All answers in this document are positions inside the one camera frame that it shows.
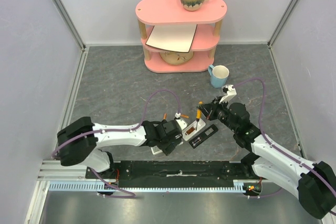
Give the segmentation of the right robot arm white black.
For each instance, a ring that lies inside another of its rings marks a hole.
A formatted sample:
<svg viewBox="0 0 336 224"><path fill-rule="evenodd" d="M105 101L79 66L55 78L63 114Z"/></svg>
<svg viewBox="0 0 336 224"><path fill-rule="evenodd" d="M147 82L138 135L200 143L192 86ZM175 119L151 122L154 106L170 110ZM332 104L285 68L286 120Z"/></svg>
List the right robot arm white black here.
<svg viewBox="0 0 336 224"><path fill-rule="evenodd" d="M251 123L242 103L221 103L216 98L197 108L208 120L219 120L228 127L236 143L250 152L240 166L245 178L258 176L275 183L316 219L335 213L335 173L329 164L309 161L271 140Z"/></svg>

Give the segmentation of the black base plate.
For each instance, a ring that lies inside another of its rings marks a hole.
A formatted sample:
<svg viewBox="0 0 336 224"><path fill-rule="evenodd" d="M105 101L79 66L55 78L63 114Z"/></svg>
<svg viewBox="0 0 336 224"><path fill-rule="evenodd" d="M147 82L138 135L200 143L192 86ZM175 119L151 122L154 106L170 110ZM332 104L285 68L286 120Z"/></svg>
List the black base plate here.
<svg viewBox="0 0 336 224"><path fill-rule="evenodd" d="M125 187L230 186L234 180L259 180L252 168L229 161L120 161L98 174Z"/></svg>

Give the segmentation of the pink three tier shelf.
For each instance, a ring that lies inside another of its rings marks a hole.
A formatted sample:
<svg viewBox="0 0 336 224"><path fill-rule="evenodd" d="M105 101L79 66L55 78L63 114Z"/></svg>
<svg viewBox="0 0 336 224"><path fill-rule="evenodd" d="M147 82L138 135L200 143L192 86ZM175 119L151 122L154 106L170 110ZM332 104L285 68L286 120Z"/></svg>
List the pink three tier shelf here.
<svg viewBox="0 0 336 224"><path fill-rule="evenodd" d="M223 0L205 1L188 11L180 0L142 0L136 8L145 66L152 72L202 72L214 62Z"/></svg>

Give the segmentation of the light blue mug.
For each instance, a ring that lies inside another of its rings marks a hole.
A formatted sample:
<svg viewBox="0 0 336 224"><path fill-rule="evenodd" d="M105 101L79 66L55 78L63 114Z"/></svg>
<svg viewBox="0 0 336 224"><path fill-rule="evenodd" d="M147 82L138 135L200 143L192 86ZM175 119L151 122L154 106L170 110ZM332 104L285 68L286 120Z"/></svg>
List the light blue mug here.
<svg viewBox="0 0 336 224"><path fill-rule="evenodd" d="M221 88L223 85L226 84L229 76L229 69L227 67L223 65L209 65L208 72L211 77L210 83L213 88Z"/></svg>

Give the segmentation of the beige floral bowl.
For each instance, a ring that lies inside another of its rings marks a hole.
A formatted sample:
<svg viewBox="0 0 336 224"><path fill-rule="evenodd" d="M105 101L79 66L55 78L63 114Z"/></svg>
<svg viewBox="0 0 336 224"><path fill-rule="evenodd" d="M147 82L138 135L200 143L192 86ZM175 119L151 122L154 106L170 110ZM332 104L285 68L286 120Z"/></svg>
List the beige floral bowl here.
<svg viewBox="0 0 336 224"><path fill-rule="evenodd" d="M189 60L191 60L194 56L192 51L190 52L173 52L173 51L164 51L160 52L160 57L163 61L170 65L182 65Z"/></svg>

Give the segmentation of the white board black edge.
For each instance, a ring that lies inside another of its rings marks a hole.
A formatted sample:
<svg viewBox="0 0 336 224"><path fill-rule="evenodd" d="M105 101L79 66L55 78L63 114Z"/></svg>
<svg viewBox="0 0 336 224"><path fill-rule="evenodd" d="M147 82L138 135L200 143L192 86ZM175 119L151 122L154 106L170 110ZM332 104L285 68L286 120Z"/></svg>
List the white board black edge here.
<svg viewBox="0 0 336 224"><path fill-rule="evenodd" d="M156 25L145 44L165 51L189 52L196 29L196 24Z"/></svg>

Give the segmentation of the black remote control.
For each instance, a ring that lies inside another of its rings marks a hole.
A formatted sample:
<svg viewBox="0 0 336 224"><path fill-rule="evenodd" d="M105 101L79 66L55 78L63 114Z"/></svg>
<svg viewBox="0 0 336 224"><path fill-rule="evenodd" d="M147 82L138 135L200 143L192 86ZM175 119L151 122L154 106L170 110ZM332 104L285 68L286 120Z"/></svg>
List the black remote control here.
<svg viewBox="0 0 336 224"><path fill-rule="evenodd" d="M217 132L218 132L217 126L215 124L212 124L205 130L203 130L200 134L191 139L189 141L189 144L193 149L195 149Z"/></svg>

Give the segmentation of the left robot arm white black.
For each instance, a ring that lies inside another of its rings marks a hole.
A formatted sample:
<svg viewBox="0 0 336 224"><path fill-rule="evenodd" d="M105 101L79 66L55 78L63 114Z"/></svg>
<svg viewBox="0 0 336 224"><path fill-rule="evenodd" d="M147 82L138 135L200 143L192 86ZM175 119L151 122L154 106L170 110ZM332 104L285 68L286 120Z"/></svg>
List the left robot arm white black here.
<svg viewBox="0 0 336 224"><path fill-rule="evenodd" d="M137 125L102 125L85 116L57 133L55 154L62 166L85 165L103 178L115 173L112 154L102 149L129 145L151 148L153 155L170 155L183 142L187 122L182 118L170 121L143 121Z"/></svg>

